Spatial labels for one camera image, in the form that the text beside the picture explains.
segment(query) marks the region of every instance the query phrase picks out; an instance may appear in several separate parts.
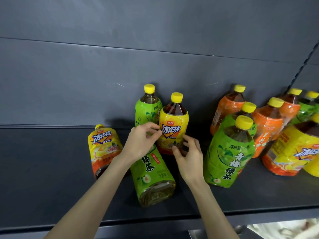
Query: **forearm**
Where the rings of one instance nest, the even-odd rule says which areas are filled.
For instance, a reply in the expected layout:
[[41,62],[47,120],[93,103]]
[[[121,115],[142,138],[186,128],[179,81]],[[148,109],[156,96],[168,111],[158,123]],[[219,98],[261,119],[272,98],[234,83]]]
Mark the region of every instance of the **forearm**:
[[209,185],[205,181],[200,181],[189,187],[197,203],[208,238],[238,239],[239,237],[219,207]]
[[130,165],[115,157],[92,187],[54,226],[45,239],[94,238],[103,216]]

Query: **green label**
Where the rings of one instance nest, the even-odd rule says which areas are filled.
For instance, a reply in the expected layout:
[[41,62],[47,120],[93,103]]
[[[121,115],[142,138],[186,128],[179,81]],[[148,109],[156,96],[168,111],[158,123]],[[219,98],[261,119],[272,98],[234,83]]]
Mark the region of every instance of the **green label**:
[[160,100],[154,104],[147,104],[138,100],[135,104],[135,126],[147,122],[158,124],[162,107],[163,105]]
[[316,112],[316,107],[299,102],[300,110],[295,118],[290,122],[290,125],[301,123],[310,119],[310,117]]
[[229,188],[255,152],[254,141],[237,142],[218,130],[204,160],[207,183]]
[[148,154],[131,166],[131,172],[138,198],[155,183],[164,180],[175,181],[155,145]]
[[[227,128],[229,126],[234,126],[235,125],[235,120],[233,119],[233,116],[232,114],[229,114],[228,116],[226,116],[218,129],[224,129],[224,128]],[[256,131],[257,131],[257,125],[256,123],[253,123],[253,125],[251,126],[251,128],[248,130],[249,134],[251,135],[251,137],[255,136],[256,134]]]

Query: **yellow bottle cap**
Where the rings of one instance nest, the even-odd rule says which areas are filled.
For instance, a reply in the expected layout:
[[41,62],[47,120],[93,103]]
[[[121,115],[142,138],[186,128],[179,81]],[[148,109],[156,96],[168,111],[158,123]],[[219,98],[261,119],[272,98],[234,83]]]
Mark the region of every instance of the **yellow bottle cap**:
[[179,93],[179,92],[173,92],[172,96],[171,96],[171,101],[173,101],[174,103],[181,103],[181,101],[183,100],[183,94]]
[[153,94],[155,92],[155,85],[152,84],[146,84],[144,86],[144,91],[147,94]]
[[319,93],[311,90],[311,91],[307,92],[306,96],[308,96],[310,98],[317,98],[319,96]]
[[246,86],[244,86],[244,85],[235,85],[234,91],[244,92],[245,89],[246,89]]
[[103,124],[98,124],[95,126],[95,129],[98,129],[99,127],[105,127]]
[[254,121],[247,116],[237,116],[236,121],[235,121],[235,126],[237,128],[243,129],[243,130],[248,130],[251,128],[253,125]]
[[316,113],[312,116],[311,120],[313,120],[316,123],[319,123],[319,113]]
[[241,107],[241,110],[244,111],[244,112],[248,112],[248,113],[253,113],[254,110],[256,109],[256,105],[254,103],[251,103],[249,101],[246,101],[242,107]]
[[269,106],[273,106],[273,107],[276,107],[276,108],[281,107],[283,103],[284,103],[284,100],[282,100],[280,98],[277,98],[277,97],[272,97],[268,101],[268,105]]
[[291,89],[289,90],[288,94],[293,94],[293,95],[299,96],[301,92],[302,92],[301,89],[291,88]]

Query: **dark gray shelf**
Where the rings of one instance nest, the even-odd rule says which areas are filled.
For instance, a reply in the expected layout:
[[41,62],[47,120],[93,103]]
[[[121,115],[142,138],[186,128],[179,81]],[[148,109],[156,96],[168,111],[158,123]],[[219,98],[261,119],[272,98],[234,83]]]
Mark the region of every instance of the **dark gray shelf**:
[[[117,129],[126,141],[129,129]],[[90,129],[0,129],[0,238],[35,238],[56,224],[94,183],[87,136]],[[201,136],[203,152],[209,136]],[[164,160],[177,182],[173,197],[141,208],[128,174],[121,182],[96,238],[203,228],[195,200],[178,174],[174,157]],[[319,179],[270,173],[252,159],[229,189],[211,186],[232,225],[319,216]]]

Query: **person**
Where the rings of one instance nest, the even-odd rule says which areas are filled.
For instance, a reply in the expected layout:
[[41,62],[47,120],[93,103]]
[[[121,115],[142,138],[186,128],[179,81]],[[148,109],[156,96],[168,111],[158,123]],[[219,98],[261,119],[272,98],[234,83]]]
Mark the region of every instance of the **person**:
[[[94,238],[126,171],[147,154],[161,136],[162,131],[157,131],[159,128],[152,122],[132,128],[122,152],[114,157],[101,177],[44,238]],[[189,148],[186,156],[175,146],[172,150],[181,176],[195,198],[208,238],[239,238],[204,180],[203,154],[198,140],[187,135],[184,139],[184,145]]]

